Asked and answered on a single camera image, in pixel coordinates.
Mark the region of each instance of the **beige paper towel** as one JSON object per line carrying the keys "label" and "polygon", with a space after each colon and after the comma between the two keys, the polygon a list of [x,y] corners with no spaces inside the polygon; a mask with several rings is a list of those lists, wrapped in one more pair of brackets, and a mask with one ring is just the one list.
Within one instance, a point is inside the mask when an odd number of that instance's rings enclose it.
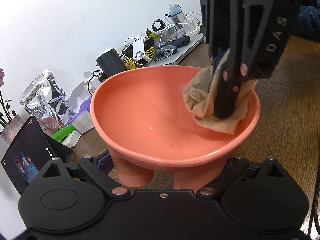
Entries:
{"label": "beige paper towel", "polygon": [[237,123],[245,118],[248,101],[251,100],[252,90],[257,80],[242,83],[236,100],[235,111],[230,117],[219,119],[214,116],[214,101],[218,90],[221,65],[227,60],[228,55],[229,50],[220,60],[215,72],[212,65],[199,71],[186,86],[183,99],[187,109],[194,114],[193,117],[200,126],[218,132],[234,134]]}

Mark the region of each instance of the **pink plastic container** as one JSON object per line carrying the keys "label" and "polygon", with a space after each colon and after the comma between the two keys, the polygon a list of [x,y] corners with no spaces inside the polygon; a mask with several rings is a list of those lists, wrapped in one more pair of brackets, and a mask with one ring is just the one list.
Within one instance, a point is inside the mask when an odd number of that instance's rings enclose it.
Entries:
{"label": "pink plastic container", "polygon": [[198,67],[153,66],[121,72],[103,82],[91,101],[93,124],[107,143],[121,182],[140,187],[154,171],[174,173],[174,188],[200,187],[221,174],[227,158],[260,117],[255,92],[235,135],[197,125],[182,91]]}

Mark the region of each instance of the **silver foil bag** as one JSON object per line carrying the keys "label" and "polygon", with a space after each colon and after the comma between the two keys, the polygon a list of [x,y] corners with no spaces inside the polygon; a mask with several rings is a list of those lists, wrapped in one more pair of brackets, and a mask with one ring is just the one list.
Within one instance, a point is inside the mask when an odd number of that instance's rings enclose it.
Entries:
{"label": "silver foil bag", "polygon": [[42,130],[52,135],[68,125],[68,117],[74,115],[69,108],[69,98],[60,88],[49,69],[37,76],[19,97],[25,110],[34,115]]}

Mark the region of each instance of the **bowl leg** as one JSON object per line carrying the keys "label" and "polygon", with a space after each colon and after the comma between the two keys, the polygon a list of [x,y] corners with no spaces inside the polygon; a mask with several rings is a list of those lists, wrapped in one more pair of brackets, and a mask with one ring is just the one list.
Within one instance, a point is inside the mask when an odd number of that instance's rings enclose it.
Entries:
{"label": "bowl leg", "polygon": [[212,162],[188,168],[181,168],[174,173],[173,188],[189,189],[194,193],[201,187],[218,177],[226,164],[228,156],[223,156]]}
{"label": "bowl leg", "polygon": [[154,171],[129,162],[110,146],[108,146],[108,149],[118,178],[123,184],[128,187],[141,187],[152,180]]}

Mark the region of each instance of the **silver laptop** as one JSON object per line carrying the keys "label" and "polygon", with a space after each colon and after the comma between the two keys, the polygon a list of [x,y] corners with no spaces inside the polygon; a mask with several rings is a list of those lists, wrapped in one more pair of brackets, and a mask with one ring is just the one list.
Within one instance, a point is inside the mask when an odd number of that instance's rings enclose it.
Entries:
{"label": "silver laptop", "polygon": [[177,52],[170,57],[153,61],[148,66],[178,65],[193,49],[203,41],[203,33],[190,36],[190,41],[186,46],[177,49]]}

